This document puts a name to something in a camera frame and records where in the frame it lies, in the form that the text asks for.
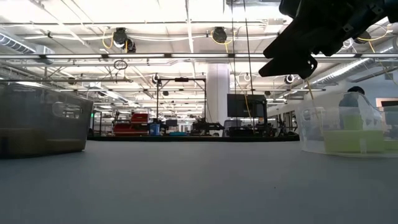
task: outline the black monitor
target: black monitor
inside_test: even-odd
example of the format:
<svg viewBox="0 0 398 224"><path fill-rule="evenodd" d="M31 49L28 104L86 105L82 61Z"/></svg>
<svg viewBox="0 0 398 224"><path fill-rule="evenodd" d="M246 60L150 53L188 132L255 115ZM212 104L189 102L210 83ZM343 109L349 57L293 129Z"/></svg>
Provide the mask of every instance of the black monitor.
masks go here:
<svg viewBox="0 0 398 224"><path fill-rule="evenodd" d="M230 118L267 117L267 100L264 95L246 95L246 99L248 101L247 105L243 94L227 95L228 116Z"/></svg>
<svg viewBox="0 0 398 224"><path fill-rule="evenodd" d="M382 101L381 106L386 113L386 123L398 126L398 101Z"/></svg>
<svg viewBox="0 0 398 224"><path fill-rule="evenodd" d="M166 125L169 127L177 127L177 120L176 119L168 119L166 120Z"/></svg>

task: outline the black robotic arm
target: black robotic arm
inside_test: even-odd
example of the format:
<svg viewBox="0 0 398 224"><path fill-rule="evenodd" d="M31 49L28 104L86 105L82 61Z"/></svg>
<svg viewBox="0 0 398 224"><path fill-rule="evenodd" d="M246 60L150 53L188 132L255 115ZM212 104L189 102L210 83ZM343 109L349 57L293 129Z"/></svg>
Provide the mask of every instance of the black robotic arm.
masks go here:
<svg viewBox="0 0 398 224"><path fill-rule="evenodd" d="M305 79L318 65L311 54L337 53L345 40L356 39L386 16L397 22L398 0L282 0L279 11L293 21L264 50L264 56L273 59L259 74L297 74Z"/></svg>

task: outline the white column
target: white column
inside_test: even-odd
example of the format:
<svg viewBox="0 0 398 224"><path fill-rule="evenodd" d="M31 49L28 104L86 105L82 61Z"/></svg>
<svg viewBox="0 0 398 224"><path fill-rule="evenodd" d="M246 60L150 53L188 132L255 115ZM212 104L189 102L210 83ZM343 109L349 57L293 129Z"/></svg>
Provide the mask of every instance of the white column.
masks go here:
<svg viewBox="0 0 398 224"><path fill-rule="evenodd" d="M227 117L226 97L229 93L229 65L209 64L207 73L206 120L224 125Z"/></svg>

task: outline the table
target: table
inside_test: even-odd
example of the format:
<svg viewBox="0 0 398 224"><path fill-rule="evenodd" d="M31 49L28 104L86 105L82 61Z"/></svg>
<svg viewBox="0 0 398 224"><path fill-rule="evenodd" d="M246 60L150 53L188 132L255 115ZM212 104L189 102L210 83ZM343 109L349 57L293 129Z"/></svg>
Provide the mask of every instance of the table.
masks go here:
<svg viewBox="0 0 398 224"><path fill-rule="evenodd" d="M298 142L96 142L0 160L0 223L396 223L398 159Z"/></svg>

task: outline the plastic storage container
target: plastic storage container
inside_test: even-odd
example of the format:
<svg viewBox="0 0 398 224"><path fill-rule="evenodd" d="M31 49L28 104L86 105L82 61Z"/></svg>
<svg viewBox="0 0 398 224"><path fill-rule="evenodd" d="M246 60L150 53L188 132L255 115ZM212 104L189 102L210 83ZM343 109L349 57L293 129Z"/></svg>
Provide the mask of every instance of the plastic storage container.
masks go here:
<svg viewBox="0 0 398 224"><path fill-rule="evenodd" d="M374 108L358 93L323 95L297 110L302 150L338 156L398 157L398 107Z"/></svg>
<svg viewBox="0 0 398 224"><path fill-rule="evenodd" d="M149 134L151 136L160 136L160 124L150 124Z"/></svg>
<svg viewBox="0 0 398 224"><path fill-rule="evenodd" d="M0 157L84 150L92 101L34 83L0 83L0 105Z"/></svg>

